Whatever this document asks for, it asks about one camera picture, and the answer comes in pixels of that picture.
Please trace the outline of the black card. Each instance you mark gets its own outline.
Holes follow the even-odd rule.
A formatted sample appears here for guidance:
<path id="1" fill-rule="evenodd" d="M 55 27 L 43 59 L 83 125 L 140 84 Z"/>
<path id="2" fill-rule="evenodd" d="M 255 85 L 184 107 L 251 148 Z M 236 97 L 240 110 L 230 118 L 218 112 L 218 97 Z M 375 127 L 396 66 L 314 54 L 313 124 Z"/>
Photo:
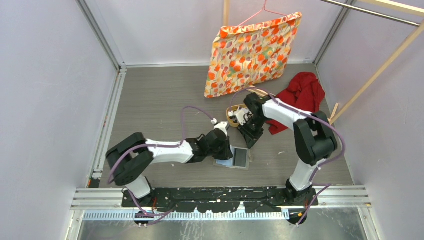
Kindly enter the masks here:
<path id="1" fill-rule="evenodd" d="M 248 150 L 244 148 L 235 148 L 233 153 L 233 166 L 246 168 L 248 165 Z"/>

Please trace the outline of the tan oval tray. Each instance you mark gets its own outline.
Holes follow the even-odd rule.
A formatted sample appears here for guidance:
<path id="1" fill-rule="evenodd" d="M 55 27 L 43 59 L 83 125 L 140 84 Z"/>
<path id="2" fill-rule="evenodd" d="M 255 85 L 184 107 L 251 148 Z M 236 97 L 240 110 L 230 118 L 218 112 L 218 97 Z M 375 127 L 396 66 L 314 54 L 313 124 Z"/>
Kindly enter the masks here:
<path id="1" fill-rule="evenodd" d="M 233 128 L 237 128 L 246 123 L 249 113 L 250 111 L 245 104 L 238 104 L 226 110 L 226 117 L 229 125 Z"/>

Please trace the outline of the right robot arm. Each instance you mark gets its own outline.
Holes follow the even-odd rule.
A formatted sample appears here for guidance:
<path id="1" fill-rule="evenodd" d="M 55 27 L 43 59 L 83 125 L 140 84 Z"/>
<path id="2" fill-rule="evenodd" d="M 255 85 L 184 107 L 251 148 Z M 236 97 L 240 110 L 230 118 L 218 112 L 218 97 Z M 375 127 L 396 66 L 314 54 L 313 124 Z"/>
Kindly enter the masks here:
<path id="1" fill-rule="evenodd" d="M 274 120 L 293 131 L 299 157 L 295 170 L 286 181 L 284 197 L 291 205 L 299 205 L 312 190 L 315 173 L 335 150 L 338 142 L 327 116 L 294 108 L 270 95 L 251 93 L 244 99 L 244 108 L 233 113 L 238 131 L 251 149 L 264 133 L 264 124 Z"/>

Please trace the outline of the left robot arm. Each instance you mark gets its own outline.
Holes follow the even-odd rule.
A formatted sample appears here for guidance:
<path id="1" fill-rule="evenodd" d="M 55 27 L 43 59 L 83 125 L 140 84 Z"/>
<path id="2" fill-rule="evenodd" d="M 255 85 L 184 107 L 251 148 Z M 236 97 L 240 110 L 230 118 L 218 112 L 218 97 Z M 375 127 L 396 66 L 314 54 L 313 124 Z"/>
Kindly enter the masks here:
<path id="1" fill-rule="evenodd" d="M 125 187 L 132 192 L 141 207 L 153 202 L 152 187 L 143 172 L 159 163 L 200 163 L 208 157 L 229 160 L 233 157 L 230 138 L 214 129 L 197 138 L 186 138 L 181 142 L 154 141 L 136 132 L 112 147 L 105 155 L 110 166 L 109 183 Z"/>

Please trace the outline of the taupe leather card holder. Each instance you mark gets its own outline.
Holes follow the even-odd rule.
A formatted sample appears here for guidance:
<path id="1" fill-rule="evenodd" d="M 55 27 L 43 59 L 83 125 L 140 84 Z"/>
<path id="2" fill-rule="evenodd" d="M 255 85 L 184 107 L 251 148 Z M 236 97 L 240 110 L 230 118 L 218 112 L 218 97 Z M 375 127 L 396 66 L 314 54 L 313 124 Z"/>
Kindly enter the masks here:
<path id="1" fill-rule="evenodd" d="M 232 158 L 228 160 L 215 159 L 213 165 L 230 169 L 248 170 L 251 162 L 251 154 L 248 148 L 230 146 Z"/>

